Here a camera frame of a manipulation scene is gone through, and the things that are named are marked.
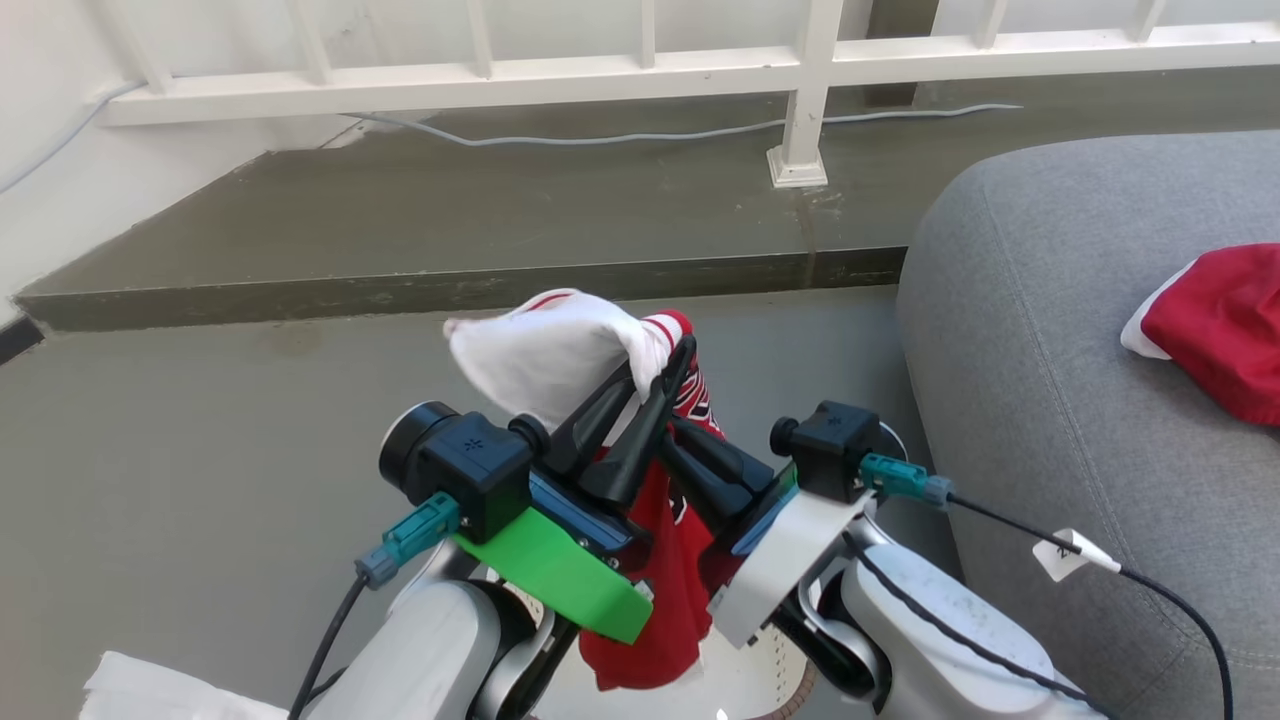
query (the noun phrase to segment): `white towel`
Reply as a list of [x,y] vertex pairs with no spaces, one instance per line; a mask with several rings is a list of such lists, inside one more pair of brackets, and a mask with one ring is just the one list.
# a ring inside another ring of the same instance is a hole
[[84,689],[79,720],[285,720],[289,715],[119,652],[102,655]]
[[577,290],[543,292],[495,318],[444,323],[449,350],[471,384],[503,410],[538,418],[548,430],[622,363],[631,365],[639,396],[616,425],[626,427],[685,332],[678,314],[637,319]]

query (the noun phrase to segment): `camera lens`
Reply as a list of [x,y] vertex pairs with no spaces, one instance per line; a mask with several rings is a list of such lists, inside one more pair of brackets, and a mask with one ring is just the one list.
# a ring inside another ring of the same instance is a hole
[[383,438],[383,448],[378,454],[378,473],[403,491],[413,448],[425,442],[434,429],[443,428],[445,420],[457,416],[457,411],[443,402],[424,402],[410,407],[392,423]]

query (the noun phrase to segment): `cable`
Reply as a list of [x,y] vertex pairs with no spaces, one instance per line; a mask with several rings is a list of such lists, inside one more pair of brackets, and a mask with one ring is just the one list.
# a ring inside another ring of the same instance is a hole
[[78,136],[81,131],[84,129],[84,126],[87,126],[90,120],[92,120],[95,117],[97,117],[99,113],[102,111],[102,108],[106,108],[108,102],[115,100],[116,97],[124,95],[125,92],[132,92],[142,87],[143,85],[146,83],[142,81],[125,83],[108,92],[106,95],[99,97],[97,102],[95,102],[93,106],[90,108],[88,113],[84,114],[84,118],[82,118],[78,123],[76,123],[74,127],[68,126],[68,131],[64,132],[61,137],[54,141],[51,150],[41,155],[40,159],[28,163],[27,167],[14,170],[8,178],[0,179],[0,195],[9,192],[9,190],[13,188],[13,186],[27,179],[27,176],[38,170],[41,165],[51,160],[54,155],[58,155],[58,152],[60,152],[63,147],[67,147],[67,145],[70,143],[70,141],[76,140],[76,136]]
[[334,638],[338,637],[338,630],[342,629],[343,621],[347,620],[347,614],[351,612],[352,606],[356,605],[356,598],[360,597],[361,591],[365,589],[367,580],[364,575],[356,578],[356,582],[351,584],[351,589],[347,591],[347,597],[342,598],[342,605],[338,606],[338,612],[333,615],[333,620],[329,621],[329,629],[325,630],[324,638],[320,641],[320,647],[316,648],[315,657],[311,659],[311,666],[307,667],[307,674],[302,679],[302,687],[298,688],[297,697],[293,698],[293,707],[289,708],[288,720],[298,720],[302,717],[302,710],[310,702],[312,688],[315,688],[316,678],[320,676],[320,669],[324,667],[324,661],[329,657],[329,648],[333,647]]
[[973,501],[969,501],[969,500],[965,500],[965,498],[960,497],[959,495],[956,495],[954,492],[952,493],[947,493],[947,502],[959,505],[960,507],[964,507],[965,510],[969,510],[972,512],[977,512],[978,515],[983,515],[986,518],[991,518],[992,520],[995,520],[997,523],[1002,523],[1005,525],[1009,525],[1010,528],[1021,530],[1021,532],[1024,532],[1024,533],[1027,533],[1029,536],[1036,536],[1036,537],[1038,537],[1039,539],[1042,539],[1044,542],[1056,544],[1057,547],[1061,547],[1062,550],[1066,550],[1066,551],[1073,552],[1075,555],[1083,555],[1084,553],[1084,550],[1082,550],[1080,546],[1078,546],[1078,544],[1066,542],[1065,539],[1062,539],[1062,538],[1060,538],[1057,536],[1051,536],[1051,534],[1046,533],[1044,530],[1037,530],[1036,528],[1032,528],[1030,525],[1024,525],[1024,524],[1019,523],[1018,520],[1012,520],[1010,518],[1005,518],[1004,515],[996,512],[995,510],[988,510],[988,509],[978,505],[977,502],[973,502]]
[[893,436],[893,439],[897,441],[897,447],[902,451],[902,462],[910,462],[911,456],[906,454],[906,443],[902,442],[902,438],[897,437],[897,433],[893,432],[893,428],[888,427],[888,423],[886,423],[884,420],[881,420],[881,429]]
[[[980,113],[984,110],[1021,110],[1021,105],[1004,105],[998,102],[988,102],[983,105],[970,105],[969,108],[960,108],[959,110],[888,110],[884,113],[867,113],[863,115],[836,115],[831,118],[823,118],[823,124],[840,124],[840,123],[861,123],[867,120],[883,120],[888,118],[955,118],[959,115],[968,115],[970,113]],[[448,140],[449,142],[456,142],[458,145],[465,145],[467,147],[489,147],[493,145],[553,145],[559,147],[577,147],[585,145],[617,145],[620,142],[635,142],[641,140],[708,140],[712,137],[724,137],[730,135],[742,135],[748,132],[755,132],[765,128],[773,128],[785,126],[785,119],[767,120],[763,123],[755,123],[750,126],[740,126],[731,128],[709,129],[703,132],[635,132],[630,135],[616,135],[612,137],[485,137],[481,140],[471,140],[467,137],[461,137],[451,132],[431,127],[425,123],[415,123],[411,120],[401,120],[398,118],[384,118],[381,115],[371,115],[369,113],[343,113],[347,118],[356,118],[360,120],[371,120],[375,123],[387,123],[392,126],[399,126],[402,128],[416,129],[426,132],[439,137],[442,140]]]
[[946,635],[947,638],[952,639],[954,642],[960,643],[964,647],[969,648],[970,651],[973,651],[974,655],[977,655],[978,657],[986,660],[987,662],[992,662],[995,665],[1000,665],[1001,667],[1004,667],[1005,670],[1009,670],[1014,675],[1016,675],[1019,678],[1023,678],[1023,679],[1027,679],[1027,680],[1032,680],[1033,683],[1036,683],[1037,685],[1041,685],[1042,688],[1053,691],[1056,693],[1061,693],[1065,697],[1069,697],[1071,700],[1083,702],[1083,703],[1088,705],[1089,707],[1092,707],[1093,710],[1096,710],[1097,712],[1102,714],[1108,720],[1115,720],[1115,717],[1116,717],[1115,715],[1112,715],[1110,711],[1107,711],[1105,707],[1102,707],[1100,703],[1097,703],[1093,698],[1091,698],[1089,696],[1084,694],[1083,692],[1080,692],[1080,691],[1078,691],[1078,689],[1075,689],[1073,687],[1065,685],[1062,683],[1059,683],[1057,680],[1055,680],[1052,678],[1046,678],[1044,675],[1041,675],[1039,673],[1034,673],[1032,670],[1028,670],[1028,669],[1023,667],[1021,665],[1018,665],[1016,662],[1006,660],[1006,659],[1001,657],[1000,655],[996,655],[995,652],[992,652],[992,651],[982,647],[980,644],[975,643],[974,641],[966,638],[964,634],[961,634],[959,630],[956,630],[951,625],[947,625],[946,621],[943,621],[941,618],[938,618],[937,615],[934,615],[933,612],[931,612],[929,609],[927,609],[923,605],[920,605],[919,601],[916,601],[914,597],[911,597],[910,594],[908,594],[906,591],[904,591],[896,583],[893,583],[893,580],[891,580],[888,578],[888,575],[886,575],[884,571],[879,569],[879,566],[877,566],[874,562],[872,562],[870,557],[867,557],[867,552],[858,544],[858,542],[854,539],[852,536],[849,534],[847,530],[845,532],[844,537],[845,537],[845,542],[849,544],[850,550],[852,550],[854,555],[858,557],[858,561],[861,562],[863,566],[865,566],[868,570],[870,570],[872,575],[876,575],[876,579],[879,580],[879,584],[884,585],[884,589],[887,589],[891,596],[893,596],[897,600],[900,600],[904,605],[906,605],[908,610],[910,610],[911,612],[914,612],[916,616],[919,616],[925,623],[928,623],[928,624],[933,625],[934,628],[937,628],[938,632],[941,632],[943,635]]
[[346,667],[339,667],[337,671],[334,671],[333,675],[329,675],[328,680],[325,680],[325,682],[320,683],[319,685],[316,685],[315,689],[311,691],[311,694],[307,696],[307,705],[311,705],[312,702],[316,701],[317,697],[320,697],[324,693],[329,692],[329,688],[332,688],[334,683],[337,683],[339,679],[342,679],[342,674],[346,673],[346,671],[347,671]]
[[[1084,550],[1074,543],[1066,542],[1062,538],[1051,536],[1050,533],[1046,533],[1043,530],[1037,530],[1036,528],[1019,523],[1018,520],[1014,520],[1011,518],[1005,518],[1004,515],[993,510],[983,507],[977,502],[965,500],[955,493],[950,493],[947,496],[947,501],[959,505],[965,510],[970,510],[986,518],[991,518],[992,520],[1009,525],[1010,528],[1015,528],[1027,534],[1038,537],[1042,541],[1056,544],[1057,547],[1061,547],[1062,550],[1066,550],[1069,552],[1074,552],[1075,555],[1082,555],[1082,556],[1085,555]],[[1130,570],[1124,565],[1119,565],[1117,573],[1120,574],[1121,578],[1133,580],[1139,585],[1164,597],[1169,602],[1176,605],[1178,609],[1185,612],[1187,616],[1190,618],[1193,623],[1196,623],[1199,630],[1204,633],[1204,638],[1208,639],[1208,646],[1213,651],[1213,660],[1217,661],[1219,679],[1222,683],[1222,717],[1225,717],[1226,720],[1231,720],[1235,716],[1235,693],[1231,689],[1231,669],[1226,661],[1226,651],[1222,648],[1222,643],[1221,641],[1219,641],[1217,633],[1215,633],[1213,628],[1210,626],[1208,620],[1206,620],[1203,615],[1201,615],[1194,607],[1190,606],[1189,602],[1183,600],[1178,593],[1157,583],[1156,580],[1152,580],[1151,578],[1135,570]]]

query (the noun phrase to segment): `black cable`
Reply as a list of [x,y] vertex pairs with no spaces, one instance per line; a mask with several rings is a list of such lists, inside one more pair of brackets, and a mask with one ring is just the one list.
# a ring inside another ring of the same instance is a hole
[[333,641],[338,637],[338,630],[342,629],[343,621],[347,620],[347,614],[351,612],[352,606],[356,605],[356,598],[360,597],[360,592],[365,589],[367,583],[369,579],[365,575],[357,577],[356,582],[351,584],[351,589],[347,591],[347,597],[342,598],[338,612],[334,612],[333,620],[329,621],[329,629],[325,630],[324,638],[320,641],[320,647],[316,648],[315,657],[311,659],[311,666],[307,667],[307,674],[302,679],[302,687],[298,688],[298,694],[293,698],[293,707],[289,708],[288,720],[302,717],[302,710],[310,702],[311,691],[315,688],[316,678],[320,676],[320,669],[324,667],[324,661],[329,657],[329,648],[333,647]]
[[1006,659],[1001,657],[1000,655],[996,655],[995,652],[992,652],[992,651],[982,647],[980,644],[975,643],[974,641],[966,638],[959,630],[956,630],[951,625],[946,624],[945,620],[942,620],[941,618],[938,618],[937,615],[934,615],[933,612],[931,612],[928,607],[924,607],[923,605],[920,605],[919,601],[916,601],[914,597],[911,597],[910,594],[908,594],[908,592],[904,591],[902,588],[900,588],[893,580],[888,579],[888,575],[886,575],[884,571],[879,569],[879,566],[877,566],[874,562],[872,562],[870,557],[867,557],[867,552],[861,547],[859,547],[858,542],[847,532],[845,533],[845,542],[852,550],[852,552],[858,557],[859,562],[861,562],[868,570],[870,570],[872,575],[876,575],[876,579],[879,580],[879,583],[882,585],[884,585],[884,589],[887,589],[891,596],[893,596],[897,600],[900,600],[902,602],[902,605],[906,605],[908,610],[910,610],[911,612],[914,612],[915,615],[918,615],[925,623],[928,623],[928,624],[933,625],[934,628],[937,628],[943,635],[946,635],[946,637],[951,638],[952,641],[955,641],[955,642],[965,646],[966,648],[972,650],[974,655],[977,655],[978,657],[986,660],[987,662],[992,662],[995,665],[1000,665],[1001,667],[1004,667],[1005,670],[1009,670],[1014,675],[1018,675],[1019,678],[1023,678],[1023,679],[1027,679],[1027,680],[1032,680],[1033,683],[1036,683],[1037,685],[1041,685],[1042,688],[1053,691],[1056,693],[1061,693],[1065,697],[1069,697],[1071,700],[1083,702],[1083,703],[1088,705],[1089,707],[1092,707],[1093,710],[1096,710],[1097,712],[1102,714],[1108,720],[1115,720],[1115,717],[1116,717],[1115,715],[1112,715],[1111,712],[1108,712],[1105,707],[1102,707],[1100,703],[1094,702],[1089,696],[1084,694],[1083,692],[1080,692],[1080,691],[1078,691],[1078,689],[1075,689],[1073,687],[1065,685],[1062,683],[1059,683],[1057,680],[1055,680],[1052,678],[1046,678],[1044,675],[1041,675],[1039,673],[1034,673],[1032,670],[1028,670],[1028,669],[1023,667],[1021,665],[1018,665],[1016,662],[1006,660]]
[[338,670],[334,671],[333,675],[329,675],[328,680],[325,680],[325,682],[320,683],[319,685],[316,685],[316,689],[311,691],[311,694],[307,696],[307,705],[311,705],[312,702],[316,701],[317,697],[320,697],[324,693],[329,692],[329,688],[332,688],[333,684],[337,683],[338,679],[342,678],[342,674],[346,673],[346,671],[347,671],[346,667],[339,667]]
[[[955,493],[948,493],[947,501],[954,505],[959,505],[965,510],[972,510],[979,515],[991,518],[992,520],[1009,525],[1010,528],[1016,528],[1027,534],[1036,536],[1039,539],[1053,543],[1057,547],[1061,547],[1069,552],[1074,552],[1076,555],[1083,553],[1080,547],[1074,543],[1069,543],[1062,538],[1051,536],[1043,530],[1037,530],[1036,528],[1032,528],[1029,525],[1024,525],[1018,520],[1005,518],[1004,515],[993,510],[988,510],[978,505],[977,502],[965,500]],[[1231,691],[1231,669],[1226,661],[1226,651],[1222,648],[1222,643],[1217,639],[1217,633],[1215,633],[1213,628],[1210,626],[1208,620],[1206,620],[1203,615],[1201,615],[1194,607],[1190,606],[1189,602],[1183,600],[1178,593],[1140,573],[1137,573],[1121,565],[1120,577],[1133,580],[1139,585],[1155,592],[1160,597],[1164,597],[1169,602],[1172,602],[1174,605],[1178,606],[1179,610],[1185,612],[1187,616],[1190,618],[1193,623],[1196,623],[1196,625],[1201,629],[1202,633],[1204,633],[1204,638],[1208,639],[1208,646],[1213,651],[1213,659],[1217,661],[1217,674],[1222,683],[1222,717],[1225,717],[1225,720],[1231,720],[1235,716],[1235,694]]]
[[1213,628],[1208,626],[1208,620],[1206,620],[1194,607],[1190,606],[1185,600],[1178,596],[1174,591],[1166,588],[1165,585],[1152,580],[1151,578],[1135,573],[1128,568],[1120,568],[1120,575],[1129,578],[1130,580],[1138,583],[1139,585],[1160,594],[1160,597],[1172,602],[1179,610],[1187,614],[1196,625],[1199,626],[1201,632],[1208,639],[1208,646],[1213,650],[1213,659],[1217,660],[1217,674],[1222,680],[1222,717],[1231,720],[1235,712],[1235,696],[1231,692],[1231,670],[1226,664],[1226,651],[1222,650],[1222,643],[1217,639],[1217,633]]
[[1024,533],[1027,533],[1029,536],[1036,536],[1036,537],[1038,537],[1039,539],[1042,539],[1044,542],[1053,543],[1057,547],[1061,547],[1062,550],[1068,550],[1070,552],[1074,552],[1075,555],[1080,555],[1083,552],[1083,550],[1080,550],[1080,547],[1078,544],[1069,543],[1069,542],[1066,542],[1065,539],[1062,539],[1062,538],[1060,538],[1057,536],[1051,536],[1051,534],[1046,533],[1044,530],[1037,530],[1036,528],[1033,528],[1030,525],[1024,525],[1024,524],[1019,523],[1018,520],[1012,520],[1010,518],[1005,518],[1004,515],[996,512],[995,510],[987,510],[986,507],[978,505],[977,502],[965,500],[965,498],[960,497],[959,495],[956,495],[954,492],[952,493],[947,493],[947,502],[950,502],[952,505],[959,505],[960,507],[964,507],[965,510],[972,510],[972,511],[977,512],[978,515],[983,515],[983,516],[991,518],[992,520],[995,520],[997,523],[1002,523],[1005,525],[1009,525],[1010,528],[1021,530],[1021,532],[1024,532]]

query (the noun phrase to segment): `red cloth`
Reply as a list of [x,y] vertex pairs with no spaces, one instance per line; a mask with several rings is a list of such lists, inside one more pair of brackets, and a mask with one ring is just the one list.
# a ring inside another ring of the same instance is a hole
[[[662,315],[680,325],[678,333],[663,328],[672,346],[678,336],[692,332],[689,319],[673,310],[644,320],[663,327]],[[710,395],[696,359],[680,389],[676,413],[723,437],[710,411]],[[595,684],[602,691],[650,689],[677,680],[698,661],[698,643],[712,626],[707,612],[709,598],[698,578],[698,556],[712,537],[684,498],[673,497],[669,484],[662,465],[650,465],[630,514],[632,521],[653,533],[649,564],[628,575],[632,582],[645,580],[653,589],[649,623],[631,646],[586,630],[579,638],[582,660],[595,670]]]
[[1280,425],[1280,243],[1206,252],[1142,331],[1228,413]]

